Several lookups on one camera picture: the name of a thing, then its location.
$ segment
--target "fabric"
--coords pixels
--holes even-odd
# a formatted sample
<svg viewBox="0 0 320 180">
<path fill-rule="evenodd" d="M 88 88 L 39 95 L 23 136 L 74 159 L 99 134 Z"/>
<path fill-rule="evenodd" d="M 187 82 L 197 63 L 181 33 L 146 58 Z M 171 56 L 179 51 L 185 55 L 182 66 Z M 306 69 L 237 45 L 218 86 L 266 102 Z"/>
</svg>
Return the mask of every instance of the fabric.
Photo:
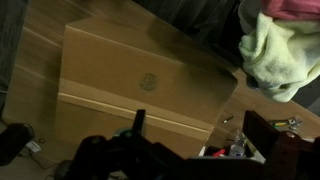
<svg viewBox="0 0 320 180">
<path fill-rule="evenodd" d="M 244 33 L 249 34 L 256 29 L 257 17 L 261 11 L 260 0 L 242 0 L 238 15 L 240 18 L 240 25 Z"/>
<path fill-rule="evenodd" d="M 286 20 L 320 20 L 320 0 L 261 1 L 263 13 L 273 18 Z"/>
<path fill-rule="evenodd" d="M 244 70 L 280 102 L 320 74 L 320 22 L 274 20 L 259 13 L 257 29 L 239 45 Z"/>
</svg>

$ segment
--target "cardboard box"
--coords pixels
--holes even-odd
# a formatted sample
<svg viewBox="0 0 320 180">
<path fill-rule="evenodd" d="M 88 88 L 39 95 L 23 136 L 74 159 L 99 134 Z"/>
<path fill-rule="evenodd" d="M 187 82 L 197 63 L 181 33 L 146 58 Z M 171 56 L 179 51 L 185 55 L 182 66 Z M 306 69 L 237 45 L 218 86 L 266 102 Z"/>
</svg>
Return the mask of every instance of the cardboard box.
<svg viewBox="0 0 320 180">
<path fill-rule="evenodd" d="M 147 110 L 147 139 L 197 155 L 236 80 L 190 38 L 89 18 L 66 27 L 57 133 L 73 142 L 111 138 Z"/>
</svg>

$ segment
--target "red object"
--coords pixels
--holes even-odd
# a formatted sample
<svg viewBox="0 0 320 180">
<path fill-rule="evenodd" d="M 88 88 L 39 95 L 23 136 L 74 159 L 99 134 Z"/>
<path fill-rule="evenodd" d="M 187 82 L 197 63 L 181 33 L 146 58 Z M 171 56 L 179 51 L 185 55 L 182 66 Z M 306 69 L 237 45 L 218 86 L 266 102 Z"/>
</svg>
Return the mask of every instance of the red object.
<svg viewBox="0 0 320 180">
<path fill-rule="evenodd" d="M 221 154 L 224 154 L 226 152 L 225 149 L 221 149 L 220 151 L 213 153 L 212 156 L 213 157 L 219 157 Z"/>
<path fill-rule="evenodd" d="M 319 0 L 261 0 L 263 13 L 286 20 L 319 20 Z"/>
</svg>

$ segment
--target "circular logo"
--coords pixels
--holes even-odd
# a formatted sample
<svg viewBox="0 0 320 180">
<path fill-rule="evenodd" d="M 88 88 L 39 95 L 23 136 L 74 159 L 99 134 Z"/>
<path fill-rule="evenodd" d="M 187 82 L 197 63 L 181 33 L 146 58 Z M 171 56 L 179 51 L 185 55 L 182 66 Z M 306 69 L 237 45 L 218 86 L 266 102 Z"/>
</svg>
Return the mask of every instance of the circular logo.
<svg viewBox="0 0 320 180">
<path fill-rule="evenodd" d="M 154 74 L 147 73 L 141 76 L 140 86 L 147 91 L 151 91 L 158 86 L 158 77 Z"/>
</svg>

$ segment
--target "wooden floor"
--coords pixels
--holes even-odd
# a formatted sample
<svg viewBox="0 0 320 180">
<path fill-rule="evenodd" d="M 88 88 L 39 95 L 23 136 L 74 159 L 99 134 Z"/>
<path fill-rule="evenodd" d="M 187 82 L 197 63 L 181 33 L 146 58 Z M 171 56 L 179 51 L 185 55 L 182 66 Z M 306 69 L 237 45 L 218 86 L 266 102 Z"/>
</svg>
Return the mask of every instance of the wooden floor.
<svg viewBox="0 0 320 180">
<path fill-rule="evenodd" d="M 14 66 L 13 76 L 4 111 L 8 123 L 26 122 L 34 127 L 36 138 L 45 140 L 42 151 L 35 155 L 49 167 L 65 159 L 71 159 L 77 144 L 70 144 L 55 137 L 55 108 L 60 74 L 60 60 L 64 26 L 90 16 L 118 18 L 140 24 L 140 28 L 157 26 L 165 31 L 167 26 L 128 0 L 32 0 L 30 2 L 22 38 Z M 299 134 L 304 137 L 320 136 L 320 119 L 294 102 L 280 104 L 263 97 L 259 91 L 249 89 L 245 74 L 230 64 L 226 68 L 239 80 L 229 105 L 220 121 L 236 117 L 227 124 L 217 123 L 208 144 L 223 146 L 226 135 L 241 128 L 245 110 L 255 110 L 267 119 L 285 119 L 299 115 L 304 119 Z M 17 157 L 2 168 L 0 179 L 42 180 L 52 171 L 43 170 L 30 158 Z"/>
</svg>

